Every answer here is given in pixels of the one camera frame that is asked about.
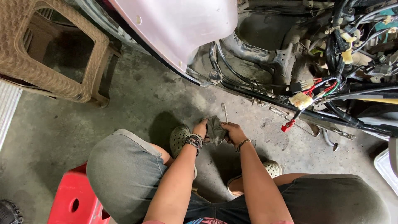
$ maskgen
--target spring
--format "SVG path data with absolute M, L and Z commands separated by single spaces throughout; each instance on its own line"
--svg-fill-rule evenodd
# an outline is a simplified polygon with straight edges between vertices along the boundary
M 286 114 L 285 114 L 283 111 L 278 110 L 277 108 L 275 108 L 275 107 L 273 107 L 273 106 L 270 106 L 270 107 L 269 107 L 269 110 L 272 111 L 272 112 L 274 112 L 274 113 L 276 113 L 276 114 L 278 114 L 278 115 L 281 116 L 282 118 L 286 116 Z

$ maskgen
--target red connector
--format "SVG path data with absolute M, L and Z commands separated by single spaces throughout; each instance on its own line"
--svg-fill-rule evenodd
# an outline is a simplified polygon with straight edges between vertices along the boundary
M 282 126 L 282 128 L 281 128 L 281 130 L 283 131 L 283 132 L 288 132 L 292 127 L 293 127 L 293 125 L 295 124 L 295 120 L 291 120 L 291 121 L 289 121 L 288 123 L 286 123 L 286 125 L 285 126 Z

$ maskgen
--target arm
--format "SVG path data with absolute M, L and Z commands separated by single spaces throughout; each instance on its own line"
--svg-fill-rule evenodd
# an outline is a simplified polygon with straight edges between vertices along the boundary
M 206 135 L 207 119 L 193 129 L 202 138 Z M 185 144 L 178 157 L 160 181 L 159 188 L 149 204 L 144 221 L 182 224 L 191 197 L 196 148 Z
M 228 130 L 231 142 L 237 147 L 247 139 L 239 125 L 222 124 Z M 250 221 L 253 224 L 270 224 L 277 221 L 293 222 L 278 187 L 261 163 L 250 142 L 240 148 L 243 189 Z

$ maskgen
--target leg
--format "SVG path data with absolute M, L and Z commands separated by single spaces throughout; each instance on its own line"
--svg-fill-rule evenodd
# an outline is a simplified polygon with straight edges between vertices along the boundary
M 281 175 L 274 181 L 295 175 Z M 278 186 L 296 224 L 387 224 L 390 215 L 380 196 L 360 177 L 345 174 L 309 174 Z M 216 217 L 227 222 L 249 224 L 244 195 L 215 204 Z
M 118 224 L 142 221 L 161 177 L 167 170 L 163 149 L 133 133 L 118 130 L 93 148 L 87 176 L 94 193 Z M 210 203 L 191 195 L 186 219 L 211 214 Z

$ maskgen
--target brown plastic stool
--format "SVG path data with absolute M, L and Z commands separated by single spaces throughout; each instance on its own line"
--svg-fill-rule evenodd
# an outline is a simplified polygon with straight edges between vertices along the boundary
M 87 63 L 82 83 L 78 83 L 40 63 L 48 43 L 69 29 L 55 24 L 35 13 L 51 8 L 59 12 L 78 29 L 94 41 L 94 47 Z M 23 41 L 27 28 L 39 36 L 39 41 L 31 41 L 29 54 Z M 103 108 L 109 99 L 100 95 L 102 74 L 108 58 L 115 54 L 122 57 L 109 38 L 86 18 L 62 0 L 7 0 L 0 3 L 0 80 L 24 90 L 64 98 L 74 102 L 92 103 Z

